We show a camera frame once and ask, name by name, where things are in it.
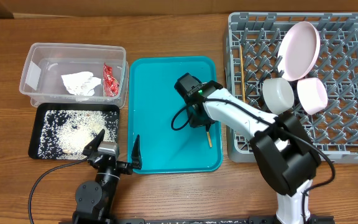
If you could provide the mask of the grey bowl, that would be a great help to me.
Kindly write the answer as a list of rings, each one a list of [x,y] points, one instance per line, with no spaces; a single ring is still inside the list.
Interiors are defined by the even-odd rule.
[[[263,82],[262,95],[267,108],[273,114],[281,114],[294,104],[291,85],[284,78],[271,78]]]

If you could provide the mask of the rice food waste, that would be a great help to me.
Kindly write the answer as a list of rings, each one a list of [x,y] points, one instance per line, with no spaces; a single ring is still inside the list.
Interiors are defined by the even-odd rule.
[[[101,130],[104,140],[117,141],[117,111],[48,110],[43,118],[39,143],[39,159],[81,160],[84,147]]]

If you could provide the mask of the red snack wrapper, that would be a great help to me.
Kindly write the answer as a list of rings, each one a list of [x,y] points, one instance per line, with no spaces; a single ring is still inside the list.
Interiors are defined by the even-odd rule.
[[[119,82],[113,77],[112,67],[103,65],[103,87],[106,96],[116,96],[119,93]]]

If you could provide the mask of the small pink bowl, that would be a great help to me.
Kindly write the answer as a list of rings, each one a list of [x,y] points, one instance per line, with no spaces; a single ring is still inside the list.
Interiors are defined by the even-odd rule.
[[[316,114],[327,107],[328,94],[319,78],[299,80],[296,90],[299,101],[307,114]]]

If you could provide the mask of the white napkin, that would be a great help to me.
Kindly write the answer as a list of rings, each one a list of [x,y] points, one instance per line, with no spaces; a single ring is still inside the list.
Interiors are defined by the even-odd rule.
[[[92,72],[78,72],[61,76],[66,90],[72,95],[93,96],[94,89],[101,84],[101,79]]]

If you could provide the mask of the large pink plate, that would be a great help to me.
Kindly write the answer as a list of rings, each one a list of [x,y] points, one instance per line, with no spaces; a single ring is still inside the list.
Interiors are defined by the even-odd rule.
[[[281,57],[277,69],[289,82],[306,76],[315,65],[320,50],[320,37],[310,22],[298,22],[285,34],[277,57]]]

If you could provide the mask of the wooden chopstick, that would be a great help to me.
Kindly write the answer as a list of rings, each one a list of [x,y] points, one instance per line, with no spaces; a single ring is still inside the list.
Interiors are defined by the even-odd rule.
[[[241,71],[241,93],[242,93],[242,101],[246,102],[246,88],[244,81],[244,59],[243,59],[243,51],[242,45],[239,44],[239,58],[240,58],[240,71]]]
[[[207,135],[207,140],[208,140],[209,147],[212,148],[213,144],[212,144],[212,140],[211,140],[211,136],[210,136],[209,131],[206,132],[206,135]]]

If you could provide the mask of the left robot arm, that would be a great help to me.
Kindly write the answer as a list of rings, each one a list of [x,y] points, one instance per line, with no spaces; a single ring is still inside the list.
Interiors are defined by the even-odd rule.
[[[111,207],[120,176],[142,168],[140,136],[136,136],[131,161],[124,162],[118,160],[118,144],[105,141],[104,134],[101,130],[83,149],[86,161],[97,173],[94,180],[83,182],[76,190],[73,223],[118,223]]]

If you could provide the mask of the white cup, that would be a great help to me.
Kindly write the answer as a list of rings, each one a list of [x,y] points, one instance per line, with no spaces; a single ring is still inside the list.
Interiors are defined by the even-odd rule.
[[[288,146],[288,141],[282,141],[281,139],[278,139],[275,141],[275,145],[279,151],[282,151]]]

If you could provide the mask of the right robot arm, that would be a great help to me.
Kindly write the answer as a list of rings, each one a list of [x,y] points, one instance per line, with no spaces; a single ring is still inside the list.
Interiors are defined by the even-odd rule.
[[[219,121],[248,141],[259,171],[277,193],[275,223],[308,223],[307,189],[321,158],[304,127],[291,113],[267,113],[237,99],[216,81],[201,82],[189,73],[174,88],[183,98],[192,128]]]

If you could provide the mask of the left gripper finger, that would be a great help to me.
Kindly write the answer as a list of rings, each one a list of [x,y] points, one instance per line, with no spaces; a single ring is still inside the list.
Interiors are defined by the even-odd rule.
[[[96,152],[99,145],[103,142],[104,134],[105,130],[102,129],[98,135],[84,147],[82,154],[84,156],[90,156],[93,152]]]
[[[132,154],[131,154],[131,161],[132,161],[132,168],[133,169],[142,169],[142,156],[140,153],[140,136],[137,135],[133,148],[132,148]]]

